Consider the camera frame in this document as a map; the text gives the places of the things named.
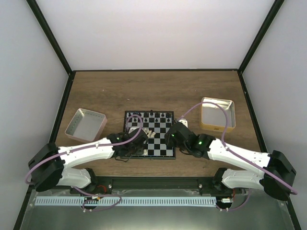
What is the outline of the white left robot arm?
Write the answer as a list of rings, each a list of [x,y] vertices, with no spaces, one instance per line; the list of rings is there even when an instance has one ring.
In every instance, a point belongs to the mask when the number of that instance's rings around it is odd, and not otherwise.
[[[58,147],[46,144],[28,163],[25,181],[36,191],[44,192],[56,186],[71,186],[86,193],[98,190],[98,179],[90,168],[76,166],[96,160],[117,159],[143,154],[148,139],[154,135],[147,128],[132,127],[128,132],[110,134],[87,144]]]

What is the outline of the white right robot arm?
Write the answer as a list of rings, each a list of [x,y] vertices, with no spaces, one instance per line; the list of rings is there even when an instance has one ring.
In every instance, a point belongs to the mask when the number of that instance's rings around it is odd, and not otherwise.
[[[295,195],[292,185],[296,170],[280,151],[272,153],[256,152],[224,143],[207,134],[196,135],[183,123],[178,122],[165,134],[169,147],[185,150],[195,158],[222,161],[240,170],[219,169],[214,179],[216,192],[224,193],[229,188],[251,188],[263,190],[266,194],[281,201]]]

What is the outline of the pile of white chess pieces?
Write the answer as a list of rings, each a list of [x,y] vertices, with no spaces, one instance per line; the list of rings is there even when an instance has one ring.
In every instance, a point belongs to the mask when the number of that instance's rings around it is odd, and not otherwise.
[[[154,138],[154,136],[156,134],[154,131],[151,131],[148,128],[143,128],[143,131],[145,132],[145,134],[147,135],[148,138]]]

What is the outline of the black white chess board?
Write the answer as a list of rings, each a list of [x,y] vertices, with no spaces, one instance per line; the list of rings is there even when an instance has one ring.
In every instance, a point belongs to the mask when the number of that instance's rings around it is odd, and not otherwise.
[[[129,131],[131,127],[124,127],[124,131]],[[154,138],[148,138],[148,142],[145,145],[145,150],[147,150],[147,155],[141,156],[132,156],[133,159],[175,159],[176,150],[173,147],[168,147],[165,144],[165,134],[168,132],[170,127],[144,127],[148,128],[151,131],[154,131],[156,134]]]

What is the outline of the row of black chess pieces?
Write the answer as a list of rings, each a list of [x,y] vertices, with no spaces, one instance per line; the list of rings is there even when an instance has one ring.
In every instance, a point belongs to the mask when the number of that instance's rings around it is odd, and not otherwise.
[[[173,111],[142,111],[142,110],[130,110],[125,111],[124,115],[124,127],[139,126],[140,119],[138,117],[130,116],[137,114],[142,118],[144,127],[171,127],[174,124],[174,112]]]

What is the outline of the gold metal tin box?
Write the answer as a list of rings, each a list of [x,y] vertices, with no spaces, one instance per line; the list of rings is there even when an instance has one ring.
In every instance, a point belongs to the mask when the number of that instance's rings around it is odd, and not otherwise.
[[[225,115],[222,110],[214,104],[222,107],[228,117],[227,132],[233,131],[236,127],[235,103],[231,100],[217,99],[210,97],[202,98],[204,103],[200,109],[200,127],[203,130],[223,132],[226,125]]]

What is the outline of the pink metal tin box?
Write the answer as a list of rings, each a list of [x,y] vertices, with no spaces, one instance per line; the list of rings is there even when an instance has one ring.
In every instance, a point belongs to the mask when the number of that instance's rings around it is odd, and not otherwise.
[[[99,112],[79,108],[71,119],[65,134],[68,138],[89,143],[100,139],[107,117]]]

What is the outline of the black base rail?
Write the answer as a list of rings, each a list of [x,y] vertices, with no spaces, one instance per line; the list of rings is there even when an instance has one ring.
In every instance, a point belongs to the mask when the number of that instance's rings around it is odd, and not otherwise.
[[[43,192],[57,186],[77,187],[86,193],[103,192],[110,194],[113,190],[150,190],[150,189],[188,189],[198,190],[200,194],[211,194],[213,196],[229,195],[233,192],[243,189],[263,190],[266,194],[280,199],[283,195],[284,186],[269,176],[263,179],[256,179],[253,183],[252,178],[247,181],[239,181],[236,175],[232,179],[226,178],[222,181],[221,176],[214,177],[101,177],[94,176],[88,185],[82,187],[77,184],[67,184],[52,182],[43,182],[36,186],[38,192]]]

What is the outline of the black enclosure frame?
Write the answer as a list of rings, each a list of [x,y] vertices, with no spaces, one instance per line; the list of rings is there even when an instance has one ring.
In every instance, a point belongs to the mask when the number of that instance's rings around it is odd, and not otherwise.
[[[122,128],[126,110],[172,110],[181,115],[205,94],[235,101],[237,126],[227,136],[229,141],[266,150],[240,69],[72,70],[38,3],[29,0],[27,4],[68,74],[50,142],[74,143],[64,129],[79,107],[102,109],[108,117],[103,131],[107,134]]]

